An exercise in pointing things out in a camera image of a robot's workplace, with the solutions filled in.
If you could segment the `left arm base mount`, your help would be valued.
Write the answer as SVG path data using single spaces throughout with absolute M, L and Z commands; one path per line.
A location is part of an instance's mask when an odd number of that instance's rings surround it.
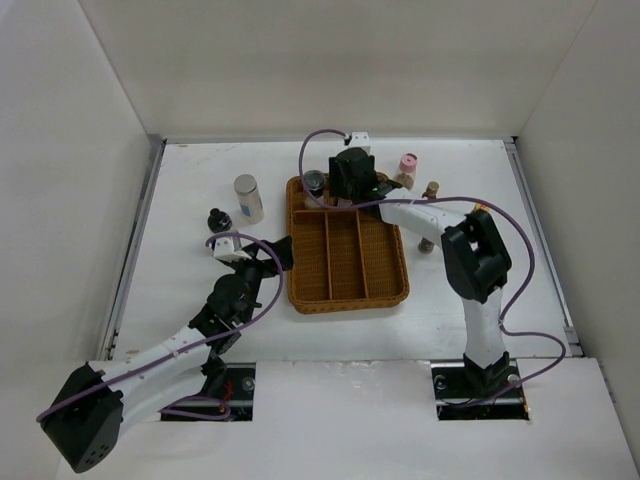
M 198 394 L 163 409 L 163 422 L 250 422 L 256 391 L 255 363 L 227 363 L 218 360 L 208 367 Z

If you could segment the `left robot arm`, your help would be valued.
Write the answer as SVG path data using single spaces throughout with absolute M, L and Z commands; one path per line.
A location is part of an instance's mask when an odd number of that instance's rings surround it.
M 258 301 L 261 284 L 282 280 L 294 266 L 293 241 L 222 233 L 206 245 L 230 273 L 214 284 L 204 306 L 168 339 L 125 361 L 99 368 L 90 362 L 67 378 L 37 421 L 76 474 L 96 467 L 136 423 L 198 396 L 214 398 L 224 387 L 225 354 L 242 330 L 270 310 Z

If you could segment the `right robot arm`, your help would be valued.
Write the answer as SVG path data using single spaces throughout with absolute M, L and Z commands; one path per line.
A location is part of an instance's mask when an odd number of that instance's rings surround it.
M 508 375 L 499 327 L 503 287 L 512 260 L 491 215 L 460 214 L 428 204 L 400 183 L 381 180 L 374 157 L 348 148 L 328 160 L 330 195 L 381 221 L 405 228 L 442 250 L 447 281 L 461 298 L 466 325 L 464 384 L 483 396 Z

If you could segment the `pink-cap spice shaker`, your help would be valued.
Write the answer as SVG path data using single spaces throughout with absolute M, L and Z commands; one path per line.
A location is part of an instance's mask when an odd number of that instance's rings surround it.
M 401 156 L 398 168 L 393 180 L 402 187 L 412 190 L 415 184 L 418 157 L 414 153 L 406 153 Z

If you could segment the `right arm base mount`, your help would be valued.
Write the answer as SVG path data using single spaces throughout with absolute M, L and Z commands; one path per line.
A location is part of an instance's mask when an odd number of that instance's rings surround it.
M 485 369 L 466 357 L 432 363 L 431 374 L 441 421 L 529 420 L 520 371 L 508 353 Z

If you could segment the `white-lid sauce jar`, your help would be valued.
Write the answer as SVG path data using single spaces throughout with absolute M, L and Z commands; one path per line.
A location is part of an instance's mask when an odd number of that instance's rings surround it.
M 353 208 L 353 202 L 350 199 L 347 198 L 338 198 L 337 202 L 336 202 L 336 207 L 342 210 L 345 209 L 352 209 Z

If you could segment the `black-top salt grinder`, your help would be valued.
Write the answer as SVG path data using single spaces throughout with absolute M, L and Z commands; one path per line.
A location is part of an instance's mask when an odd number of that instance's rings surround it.
M 322 209 L 325 205 L 324 189 L 326 177 L 319 170 L 308 170 L 304 173 L 303 180 L 309 192 L 305 194 L 304 206 L 307 210 Z

